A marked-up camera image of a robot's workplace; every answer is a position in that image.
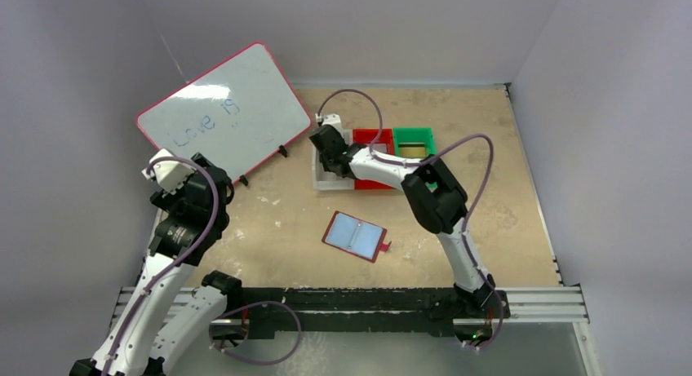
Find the red leather card holder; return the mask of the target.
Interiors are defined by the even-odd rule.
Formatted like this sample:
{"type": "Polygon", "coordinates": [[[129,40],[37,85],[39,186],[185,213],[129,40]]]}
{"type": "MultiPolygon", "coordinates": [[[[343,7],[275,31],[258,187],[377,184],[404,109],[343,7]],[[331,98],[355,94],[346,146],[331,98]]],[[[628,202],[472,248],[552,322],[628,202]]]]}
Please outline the red leather card holder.
{"type": "Polygon", "coordinates": [[[392,244],[387,230],[379,225],[336,211],[322,236],[322,243],[374,263],[392,244]]]}

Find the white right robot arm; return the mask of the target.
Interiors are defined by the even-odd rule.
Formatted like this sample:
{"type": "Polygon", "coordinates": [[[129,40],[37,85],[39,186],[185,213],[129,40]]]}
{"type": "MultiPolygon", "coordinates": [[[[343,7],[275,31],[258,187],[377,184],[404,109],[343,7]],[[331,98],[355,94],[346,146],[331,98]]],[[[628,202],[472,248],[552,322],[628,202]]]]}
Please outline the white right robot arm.
{"type": "Polygon", "coordinates": [[[347,144],[332,125],[309,134],[323,170],[341,178],[375,181],[404,193],[417,223],[439,240],[453,272],[458,296],[476,307],[502,303],[494,279],[473,244],[468,194],[439,157],[407,159],[365,144],[347,144]]]}

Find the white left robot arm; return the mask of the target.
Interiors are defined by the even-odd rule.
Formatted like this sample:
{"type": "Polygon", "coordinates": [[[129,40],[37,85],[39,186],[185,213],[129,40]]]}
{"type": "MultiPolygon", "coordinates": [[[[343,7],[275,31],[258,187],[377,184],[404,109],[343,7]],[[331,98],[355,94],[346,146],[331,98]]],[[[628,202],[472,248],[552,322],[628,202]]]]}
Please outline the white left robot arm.
{"type": "Polygon", "coordinates": [[[165,214],[155,225],[135,291],[100,348],[74,362],[72,375],[164,375],[193,332],[217,316],[237,279],[215,273],[183,312],[166,316],[186,280],[230,224],[233,181],[202,153],[159,150],[143,170],[158,184],[150,203],[165,214]]]}

